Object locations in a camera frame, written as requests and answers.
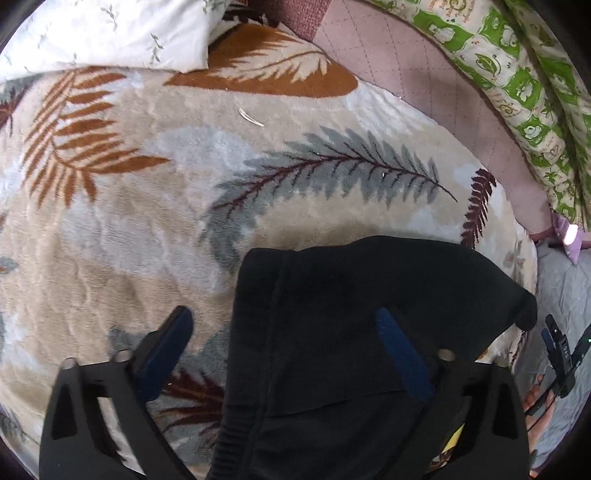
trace green patterned cushion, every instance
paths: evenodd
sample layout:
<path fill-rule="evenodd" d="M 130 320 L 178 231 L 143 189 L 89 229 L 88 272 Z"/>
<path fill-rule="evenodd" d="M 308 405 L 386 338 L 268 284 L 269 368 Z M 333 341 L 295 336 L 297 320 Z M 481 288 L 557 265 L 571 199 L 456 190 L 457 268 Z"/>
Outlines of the green patterned cushion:
<path fill-rule="evenodd" d="M 484 91 L 525 152 L 552 208 L 586 226 L 573 155 L 561 127 L 566 127 L 564 112 L 536 58 L 524 48 L 521 30 L 509 20 L 514 21 L 511 13 L 492 0 L 365 1 L 430 37 Z M 553 68 L 562 72 L 563 67 Z"/>
<path fill-rule="evenodd" d="M 566 112 L 566 121 L 576 143 L 574 166 L 588 213 L 591 206 L 591 96 L 568 54 L 537 12 L 523 0 L 505 0 L 505 3 L 515 14 Z M 586 220 L 589 226 L 591 219 Z"/>

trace black fabric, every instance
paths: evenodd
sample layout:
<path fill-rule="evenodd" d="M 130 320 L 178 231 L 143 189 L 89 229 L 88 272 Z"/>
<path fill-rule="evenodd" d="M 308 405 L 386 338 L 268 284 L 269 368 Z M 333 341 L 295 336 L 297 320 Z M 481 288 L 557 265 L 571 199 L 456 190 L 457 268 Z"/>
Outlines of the black fabric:
<path fill-rule="evenodd" d="M 0 4 L 0 53 L 17 28 L 44 0 L 2 0 Z"/>
<path fill-rule="evenodd" d="M 375 327 L 395 313 L 435 353 L 473 362 L 506 328 L 528 330 L 533 295 L 475 251 L 370 237 L 301 252 L 255 249 L 239 273 L 224 418 L 210 480 L 371 479 L 425 405 L 404 391 Z"/>
<path fill-rule="evenodd" d="M 537 477 L 539 480 L 584 478 L 589 470 L 587 455 L 591 451 L 591 397 L 577 423 L 552 452 L 550 460 Z"/>
<path fill-rule="evenodd" d="M 521 400 L 509 369 L 456 360 L 442 367 L 437 394 L 407 440 L 376 480 L 420 480 L 439 455 L 447 429 L 463 425 L 448 464 L 428 480 L 525 480 L 529 477 L 529 445 Z M 470 400 L 467 414 L 455 423 L 454 413 Z"/>
<path fill-rule="evenodd" d="M 9 480 L 34 480 L 2 439 L 0 439 L 0 478 Z"/>

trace metal screw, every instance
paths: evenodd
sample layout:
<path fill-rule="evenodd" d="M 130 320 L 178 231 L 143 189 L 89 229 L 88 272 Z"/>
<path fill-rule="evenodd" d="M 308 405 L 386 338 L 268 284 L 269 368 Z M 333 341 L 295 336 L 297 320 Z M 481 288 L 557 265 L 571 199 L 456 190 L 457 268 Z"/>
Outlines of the metal screw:
<path fill-rule="evenodd" d="M 61 368 L 63 370 L 69 370 L 70 368 L 75 367 L 76 365 L 78 365 L 78 362 L 76 361 L 75 358 L 70 357 L 70 358 L 66 358 L 62 363 L 61 363 Z"/>
<path fill-rule="evenodd" d="M 116 362 L 123 363 L 128 362 L 134 356 L 133 350 L 120 350 L 113 357 Z"/>
<path fill-rule="evenodd" d="M 444 362 L 453 362 L 456 359 L 456 354 L 447 348 L 438 350 L 437 356 Z"/>

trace fleece blanket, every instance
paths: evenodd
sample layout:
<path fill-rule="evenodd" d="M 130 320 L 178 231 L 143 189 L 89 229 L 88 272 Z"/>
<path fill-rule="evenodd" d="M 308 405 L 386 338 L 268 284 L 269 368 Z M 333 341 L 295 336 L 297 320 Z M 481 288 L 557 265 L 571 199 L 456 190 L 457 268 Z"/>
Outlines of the fleece blanket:
<path fill-rule="evenodd" d="M 438 239 L 535 291 L 535 248 L 505 191 L 447 130 L 306 41 L 226 27 L 209 70 L 85 67 L 4 86 L 0 428 L 33 473 L 63 359 L 105 361 L 183 304 L 195 334 L 149 408 L 206 475 L 252 247 Z M 510 328 L 481 360 L 513 360 L 520 339 Z"/>

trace purple cloth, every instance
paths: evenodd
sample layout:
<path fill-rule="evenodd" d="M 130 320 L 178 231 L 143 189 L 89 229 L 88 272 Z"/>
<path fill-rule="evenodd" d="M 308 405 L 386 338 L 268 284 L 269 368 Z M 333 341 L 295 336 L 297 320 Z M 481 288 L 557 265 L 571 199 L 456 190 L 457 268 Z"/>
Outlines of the purple cloth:
<path fill-rule="evenodd" d="M 581 246 L 583 245 L 583 231 L 577 225 L 569 223 L 561 214 L 552 212 L 552 226 L 554 232 L 564 246 L 566 256 L 573 265 L 579 260 Z"/>

